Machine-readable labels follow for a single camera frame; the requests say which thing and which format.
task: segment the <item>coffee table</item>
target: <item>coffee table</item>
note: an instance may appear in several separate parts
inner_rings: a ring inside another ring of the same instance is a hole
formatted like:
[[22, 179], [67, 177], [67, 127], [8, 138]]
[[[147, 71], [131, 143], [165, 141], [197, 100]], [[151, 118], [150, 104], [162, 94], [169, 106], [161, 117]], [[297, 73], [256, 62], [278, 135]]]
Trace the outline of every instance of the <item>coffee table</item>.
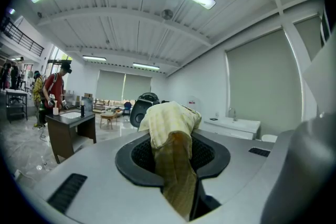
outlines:
[[112, 127], [112, 120], [115, 119], [116, 122], [118, 121], [118, 114], [117, 113], [113, 113], [113, 114], [105, 114], [105, 113], [101, 113], [100, 114], [100, 128], [101, 128], [101, 121], [103, 119], [107, 119], [107, 126], [109, 126], [109, 122], [111, 123], [111, 129], [113, 130]]

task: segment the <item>chair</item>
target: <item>chair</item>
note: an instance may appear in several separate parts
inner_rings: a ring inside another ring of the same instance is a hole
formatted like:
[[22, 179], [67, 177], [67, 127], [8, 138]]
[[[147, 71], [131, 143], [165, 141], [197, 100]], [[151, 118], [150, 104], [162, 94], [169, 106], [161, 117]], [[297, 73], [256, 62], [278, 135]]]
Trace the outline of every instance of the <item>chair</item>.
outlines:
[[124, 104], [124, 111], [123, 111], [122, 115], [124, 116], [126, 114], [126, 115], [128, 115], [130, 117], [130, 115], [131, 115], [131, 107], [132, 107], [131, 102], [126, 102]]

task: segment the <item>black cap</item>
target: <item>black cap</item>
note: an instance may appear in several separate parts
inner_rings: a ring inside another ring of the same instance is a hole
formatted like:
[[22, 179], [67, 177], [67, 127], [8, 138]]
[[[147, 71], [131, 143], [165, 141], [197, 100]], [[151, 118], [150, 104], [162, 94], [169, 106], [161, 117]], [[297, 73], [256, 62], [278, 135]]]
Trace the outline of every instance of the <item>black cap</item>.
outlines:
[[63, 68], [65, 71], [67, 71], [69, 74], [71, 74], [72, 70], [71, 70], [71, 66], [68, 62], [64, 62], [61, 65], [61, 68]]

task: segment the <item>white sink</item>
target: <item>white sink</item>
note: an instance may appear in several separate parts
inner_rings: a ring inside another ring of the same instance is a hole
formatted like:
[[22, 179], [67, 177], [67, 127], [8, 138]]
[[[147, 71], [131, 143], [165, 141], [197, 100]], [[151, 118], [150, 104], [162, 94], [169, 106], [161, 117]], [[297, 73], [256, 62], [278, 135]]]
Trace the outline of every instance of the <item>white sink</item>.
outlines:
[[229, 133], [232, 136], [255, 139], [257, 131], [260, 127], [260, 121], [249, 121], [238, 119], [234, 121], [232, 118], [223, 118], [217, 121], [205, 120], [204, 122], [220, 126], [219, 131]]
[[68, 118], [68, 119], [74, 119], [74, 118], [80, 117], [80, 113], [79, 112], [69, 112], [69, 113], [60, 114], [60, 116]]

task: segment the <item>red shirt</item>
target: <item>red shirt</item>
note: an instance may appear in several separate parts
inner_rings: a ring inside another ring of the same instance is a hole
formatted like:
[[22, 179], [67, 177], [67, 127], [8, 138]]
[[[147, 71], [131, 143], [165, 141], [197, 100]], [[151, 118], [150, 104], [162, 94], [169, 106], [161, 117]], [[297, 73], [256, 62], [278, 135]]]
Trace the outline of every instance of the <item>red shirt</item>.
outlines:
[[[46, 87], [46, 90], [48, 91], [49, 87], [51, 86], [52, 82], [54, 81], [55, 78], [55, 74], [51, 74], [44, 86]], [[48, 92], [49, 96], [52, 93], [55, 96], [55, 100], [57, 100], [57, 107], [61, 107], [61, 103], [62, 103], [62, 97], [61, 94], [63, 92], [63, 79], [60, 76], [60, 74], [57, 74], [57, 80], [54, 83], [54, 85], [52, 86], [52, 89]], [[48, 101], [45, 101], [45, 105], [47, 108], [51, 108], [50, 106], [48, 106]]]

